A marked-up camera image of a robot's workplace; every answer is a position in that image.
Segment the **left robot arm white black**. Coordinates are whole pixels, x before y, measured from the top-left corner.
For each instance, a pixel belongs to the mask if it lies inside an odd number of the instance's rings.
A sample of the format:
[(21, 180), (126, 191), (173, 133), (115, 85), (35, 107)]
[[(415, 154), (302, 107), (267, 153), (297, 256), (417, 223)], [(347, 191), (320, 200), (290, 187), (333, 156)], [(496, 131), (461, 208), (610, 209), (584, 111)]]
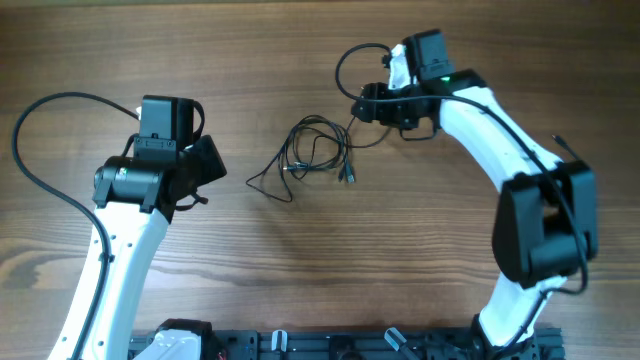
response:
[(124, 359), (144, 282), (182, 199), (227, 173), (192, 99), (146, 95), (133, 154), (110, 157), (94, 179), (99, 224), (53, 359)]

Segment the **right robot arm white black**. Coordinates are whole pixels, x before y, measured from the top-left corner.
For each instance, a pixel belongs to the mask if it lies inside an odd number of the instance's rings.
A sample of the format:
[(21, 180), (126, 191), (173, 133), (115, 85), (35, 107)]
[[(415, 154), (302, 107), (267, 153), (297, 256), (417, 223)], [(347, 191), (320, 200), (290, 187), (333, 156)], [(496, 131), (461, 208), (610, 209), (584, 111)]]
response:
[(491, 246), (500, 275), (473, 320), (466, 354), (520, 356), (537, 341), (534, 324), (549, 298), (588, 286), (588, 263), (599, 250), (594, 173), (579, 156), (565, 162), (536, 143), (477, 72), (455, 70), (440, 30), (404, 38), (382, 63), (388, 81), (365, 85), (352, 98), (352, 115), (399, 132), (429, 119), (432, 132), (456, 139), (499, 193)]

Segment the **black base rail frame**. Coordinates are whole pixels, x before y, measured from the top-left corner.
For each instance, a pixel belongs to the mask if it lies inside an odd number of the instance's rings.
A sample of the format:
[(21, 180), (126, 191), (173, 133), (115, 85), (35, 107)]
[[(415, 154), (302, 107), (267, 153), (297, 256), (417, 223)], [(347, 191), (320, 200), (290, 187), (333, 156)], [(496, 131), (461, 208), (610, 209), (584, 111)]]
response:
[(218, 359), (229, 360), (339, 360), (339, 359), (478, 359), (465, 328), (439, 328), (404, 332), (406, 349), (396, 350), (381, 332), (289, 332), (286, 348), (276, 350), (272, 334), (255, 330), (222, 330), (215, 333)]

